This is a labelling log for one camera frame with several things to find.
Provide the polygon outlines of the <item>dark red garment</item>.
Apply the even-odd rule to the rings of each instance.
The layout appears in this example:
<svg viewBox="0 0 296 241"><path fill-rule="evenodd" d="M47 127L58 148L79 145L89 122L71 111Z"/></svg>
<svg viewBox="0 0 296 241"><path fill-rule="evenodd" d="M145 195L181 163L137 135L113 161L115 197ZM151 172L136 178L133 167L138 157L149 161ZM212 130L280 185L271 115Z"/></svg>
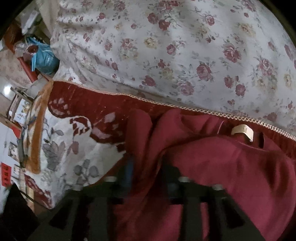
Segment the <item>dark red garment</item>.
<svg viewBox="0 0 296 241"><path fill-rule="evenodd" d="M266 240L293 238L295 160L270 138L227 134L224 120L172 109L153 123L141 110L127 122L126 152L133 158L132 190L114 209L117 240L176 240L182 207L171 205L156 182L172 165L197 184L221 184Z"/></svg>

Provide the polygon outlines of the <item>red and white plush blanket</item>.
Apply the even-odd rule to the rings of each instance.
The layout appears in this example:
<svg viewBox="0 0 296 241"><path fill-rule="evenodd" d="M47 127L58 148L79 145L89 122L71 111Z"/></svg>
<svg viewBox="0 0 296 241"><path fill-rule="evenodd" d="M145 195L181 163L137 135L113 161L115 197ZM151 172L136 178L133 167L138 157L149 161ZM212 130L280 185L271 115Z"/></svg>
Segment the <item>red and white plush blanket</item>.
<svg viewBox="0 0 296 241"><path fill-rule="evenodd" d="M19 148L26 184L52 209L69 189L95 183L125 152L125 124L134 109L152 120L174 109L125 93L49 81L26 117Z"/></svg>

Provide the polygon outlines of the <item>white floral quilt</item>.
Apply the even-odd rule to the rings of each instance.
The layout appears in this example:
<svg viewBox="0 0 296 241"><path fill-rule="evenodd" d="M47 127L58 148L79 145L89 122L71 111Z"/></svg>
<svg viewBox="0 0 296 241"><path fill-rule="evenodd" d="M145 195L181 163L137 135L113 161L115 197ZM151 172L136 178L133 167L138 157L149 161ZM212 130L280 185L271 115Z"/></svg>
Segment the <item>white floral quilt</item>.
<svg viewBox="0 0 296 241"><path fill-rule="evenodd" d="M295 46L260 1L59 1L57 80L295 134Z"/></svg>

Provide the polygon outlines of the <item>blue plastic bag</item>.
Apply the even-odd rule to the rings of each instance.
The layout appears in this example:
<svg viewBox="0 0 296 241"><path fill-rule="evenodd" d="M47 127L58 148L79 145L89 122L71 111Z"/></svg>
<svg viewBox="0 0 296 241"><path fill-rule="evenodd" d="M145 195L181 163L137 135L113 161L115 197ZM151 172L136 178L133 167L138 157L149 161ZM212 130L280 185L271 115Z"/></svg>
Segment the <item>blue plastic bag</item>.
<svg viewBox="0 0 296 241"><path fill-rule="evenodd" d="M37 51L31 57L31 70L36 69L43 74L54 74L60 65L60 60L54 55L50 45L41 43L35 38L26 37L29 47L37 47Z"/></svg>

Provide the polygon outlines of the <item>red bedside cabinet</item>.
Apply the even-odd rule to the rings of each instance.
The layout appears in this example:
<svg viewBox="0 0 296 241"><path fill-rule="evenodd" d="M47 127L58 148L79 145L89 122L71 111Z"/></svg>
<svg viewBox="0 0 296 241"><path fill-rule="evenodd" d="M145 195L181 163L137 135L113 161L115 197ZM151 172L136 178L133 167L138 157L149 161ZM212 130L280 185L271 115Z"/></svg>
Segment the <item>red bedside cabinet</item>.
<svg viewBox="0 0 296 241"><path fill-rule="evenodd" d="M18 26L18 24L13 21L8 29L6 30L4 36L4 43L8 47L8 49L14 54L14 45L23 39L22 30ZM18 57L18 61L20 62L22 69L25 71L27 77L30 82L35 82L38 80L38 75L41 73L39 70L32 71L31 66L29 65L29 61L25 60L23 57Z"/></svg>

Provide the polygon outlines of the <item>beige curtain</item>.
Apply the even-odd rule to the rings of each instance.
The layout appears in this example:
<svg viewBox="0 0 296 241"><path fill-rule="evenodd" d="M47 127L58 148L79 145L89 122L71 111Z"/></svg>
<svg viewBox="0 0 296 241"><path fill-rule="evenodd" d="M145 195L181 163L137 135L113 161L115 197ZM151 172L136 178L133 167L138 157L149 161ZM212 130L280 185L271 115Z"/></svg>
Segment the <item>beige curtain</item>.
<svg viewBox="0 0 296 241"><path fill-rule="evenodd" d="M50 36L53 35L57 25L60 10L59 0L36 0L37 7Z"/></svg>

